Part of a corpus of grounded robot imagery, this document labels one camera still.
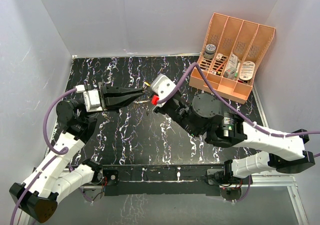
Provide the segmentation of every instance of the black marble tabletop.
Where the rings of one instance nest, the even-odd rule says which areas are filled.
[[[96,86],[98,82],[139,88],[145,86],[144,82],[151,83],[159,74],[165,74],[177,83],[187,67],[197,60],[197,56],[77,58],[73,60],[66,89],[81,84]],[[189,86],[189,78],[180,88],[187,101],[202,92]],[[79,96],[72,94],[68,99]],[[252,93],[243,105],[233,101],[229,103],[262,125]],[[72,165],[78,165],[87,158],[103,165],[221,164],[229,159],[256,153],[246,147],[220,148],[206,144],[204,137],[191,137],[167,116],[153,112],[147,115],[147,104],[131,104],[123,108],[121,113],[97,113],[95,132],[73,158]],[[57,125],[54,141],[60,132],[61,128]]]

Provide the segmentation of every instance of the divided organizer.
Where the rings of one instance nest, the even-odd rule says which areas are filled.
[[[214,13],[205,36],[204,44],[198,64],[206,76],[211,86],[224,98],[244,104],[253,88],[253,83],[257,69],[274,38],[276,29],[274,27],[246,21],[243,19]],[[206,45],[213,44],[216,47],[215,55],[212,59],[204,57]],[[220,67],[221,61],[216,60],[217,54],[223,54],[227,60],[231,53],[241,61],[238,75],[235,79],[223,77],[228,61]],[[249,81],[239,79],[239,73],[244,62],[255,63],[253,77]],[[191,87],[211,93],[200,73],[193,69],[189,85]]]

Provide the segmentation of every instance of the red object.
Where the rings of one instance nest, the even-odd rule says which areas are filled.
[[[151,100],[151,103],[152,103],[153,105],[157,105],[158,100],[159,100],[159,97],[158,97],[157,95],[154,95],[153,98],[152,98],[152,100]]]

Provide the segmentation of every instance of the white wall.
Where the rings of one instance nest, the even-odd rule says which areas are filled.
[[[71,59],[41,0],[0,0],[0,224],[14,209],[10,186],[43,159],[43,117],[66,87]]]
[[[213,12],[264,23],[277,0],[42,0],[72,55],[201,51]]]
[[[270,127],[320,130],[320,0],[278,0],[266,24],[276,27],[276,36],[255,85]],[[320,135],[311,135],[305,148],[320,153]],[[316,162],[296,175],[312,225],[320,221],[320,158]]]

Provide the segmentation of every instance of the robotic arm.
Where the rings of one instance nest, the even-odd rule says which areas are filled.
[[[150,88],[155,93],[151,101],[155,113],[168,115],[193,137],[206,133],[205,141],[216,147],[249,147],[261,151],[243,159],[226,161],[223,171],[214,174],[207,171],[207,179],[215,184],[238,184],[241,179],[262,171],[277,170],[295,174],[315,164],[312,152],[305,151],[304,144],[309,141],[307,135],[280,138],[263,134],[237,114],[224,111],[223,103],[214,100],[208,93],[201,93],[188,103],[178,91],[166,102],[158,104],[157,101],[165,99],[175,86],[163,74],[151,84]],[[50,151],[23,183],[14,183],[9,190],[15,203],[25,193],[19,207],[40,223],[46,222],[57,209],[58,203],[75,189],[102,180],[102,166],[90,159],[59,178],[95,130],[97,119],[90,115],[103,111],[118,112],[148,91],[99,83],[97,88],[76,86],[76,92],[83,93],[83,98],[63,100],[56,106],[57,121],[63,125],[63,132],[54,148],[58,151],[68,148],[68,152],[57,155]]]

